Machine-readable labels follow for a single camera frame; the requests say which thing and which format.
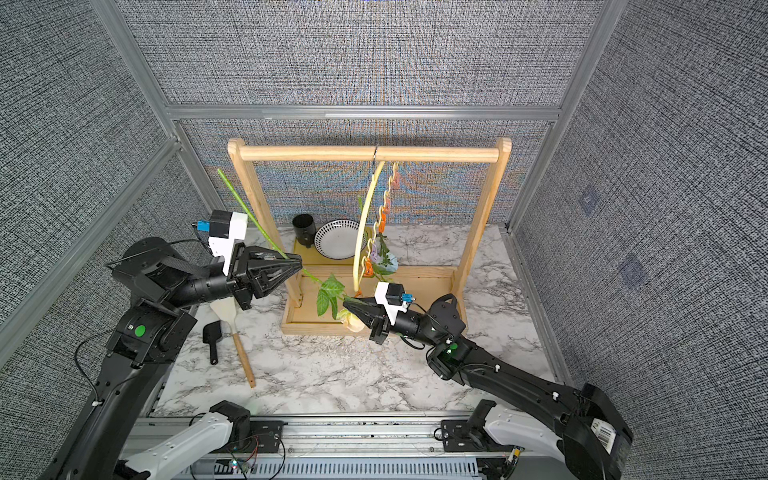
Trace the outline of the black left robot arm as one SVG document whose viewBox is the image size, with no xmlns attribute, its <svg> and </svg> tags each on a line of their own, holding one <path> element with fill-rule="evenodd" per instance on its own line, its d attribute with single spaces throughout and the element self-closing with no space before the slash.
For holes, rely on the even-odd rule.
<svg viewBox="0 0 768 480">
<path fill-rule="evenodd" d="M 224 401 L 187 430 L 122 457 L 139 414 L 171 370 L 197 320 L 193 306 L 231 298 L 248 309 L 302 269 L 297 254 L 238 242 L 232 262 L 193 265 L 172 243 L 149 237 L 115 261 L 113 278 L 131 292 L 130 308 L 109 333 L 92 393 L 42 473 L 44 479 L 171 479 L 209 452 L 245 446 L 244 408 Z"/>
</svg>

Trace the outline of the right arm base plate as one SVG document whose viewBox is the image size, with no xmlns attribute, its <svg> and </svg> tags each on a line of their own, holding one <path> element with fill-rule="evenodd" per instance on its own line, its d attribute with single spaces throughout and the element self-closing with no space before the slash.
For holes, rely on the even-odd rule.
<svg viewBox="0 0 768 480">
<path fill-rule="evenodd" d="M 497 443 L 469 420 L 443 420 L 438 433 L 443 449 L 449 453 L 508 452 L 512 449 Z"/>
</svg>

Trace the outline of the peach rose with stem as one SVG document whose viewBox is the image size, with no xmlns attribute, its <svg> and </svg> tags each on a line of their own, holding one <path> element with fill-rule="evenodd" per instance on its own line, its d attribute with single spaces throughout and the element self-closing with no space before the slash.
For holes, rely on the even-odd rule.
<svg viewBox="0 0 768 480">
<path fill-rule="evenodd" d="M 266 229 L 259 223 L 255 214 L 246 205 L 246 202 L 238 194 L 232 182 L 228 179 L 221 168 L 217 169 L 217 174 L 229 190 L 230 194 L 233 196 L 234 200 L 241 207 L 242 211 L 256 226 L 262 237 L 267 241 L 273 250 L 277 251 L 284 259 L 287 259 L 287 254 L 281 247 L 277 245 L 277 243 L 267 233 Z M 315 275 L 310 273 L 306 268 L 303 268 L 302 272 L 306 274 L 309 279 L 319 287 L 316 298 L 317 314 L 322 315 L 327 311 L 330 311 L 333 319 L 339 321 L 347 330 L 353 333 L 360 333 L 365 327 L 363 322 L 347 308 L 339 306 L 341 301 L 348 300 L 349 296 L 344 292 L 344 285 L 335 277 L 335 275 L 331 274 L 327 280 L 321 281 Z"/>
</svg>

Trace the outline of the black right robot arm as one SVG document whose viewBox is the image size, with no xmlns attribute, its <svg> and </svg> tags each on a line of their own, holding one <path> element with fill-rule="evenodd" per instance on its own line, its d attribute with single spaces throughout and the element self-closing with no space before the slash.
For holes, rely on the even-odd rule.
<svg viewBox="0 0 768 480">
<path fill-rule="evenodd" d="M 373 297 L 351 298 L 345 309 L 381 344 L 392 334 L 428 347 L 430 369 L 441 379 L 485 391 L 517 407 L 555 436 L 555 450 L 578 479 L 621 478 L 634 435 L 608 395 L 595 385 L 559 385 L 505 363 L 463 334 L 455 295 L 437 298 L 429 309 L 411 311 Z"/>
</svg>

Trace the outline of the cream rose with stem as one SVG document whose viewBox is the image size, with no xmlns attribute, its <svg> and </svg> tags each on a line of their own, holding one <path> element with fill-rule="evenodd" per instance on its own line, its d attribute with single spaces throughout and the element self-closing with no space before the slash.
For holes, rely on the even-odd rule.
<svg viewBox="0 0 768 480">
<path fill-rule="evenodd" d="M 387 237 L 384 235 L 387 215 L 391 210 L 391 200 L 385 197 L 383 205 L 379 208 L 378 220 L 370 233 L 364 235 L 363 249 L 359 266 L 362 276 L 384 280 L 385 277 L 394 274 L 398 267 L 398 259 L 387 245 Z"/>
</svg>

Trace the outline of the blue flower with stem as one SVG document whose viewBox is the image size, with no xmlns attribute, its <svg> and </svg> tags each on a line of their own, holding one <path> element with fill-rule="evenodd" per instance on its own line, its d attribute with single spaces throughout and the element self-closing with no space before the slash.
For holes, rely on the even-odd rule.
<svg viewBox="0 0 768 480">
<path fill-rule="evenodd" d="M 386 237 L 377 235 L 373 245 L 378 247 L 381 256 L 379 264 L 372 263 L 374 274 L 381 277 L 394 274 L 399 268 L 398 258 L 388 247 Z"/>
</svg>

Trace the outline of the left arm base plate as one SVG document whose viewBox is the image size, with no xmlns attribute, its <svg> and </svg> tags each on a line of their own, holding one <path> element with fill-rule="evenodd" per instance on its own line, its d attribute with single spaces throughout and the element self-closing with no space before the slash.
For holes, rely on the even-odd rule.
<svg viewBox="0 0 768 480">
<path fill-rule="evenodd" d="M 282 421 L 252 420 L 249 431 L 242 440 L 236 441 L 231 450 L 234 453 L 276 454 L 282 449 Z"/>
</svg>

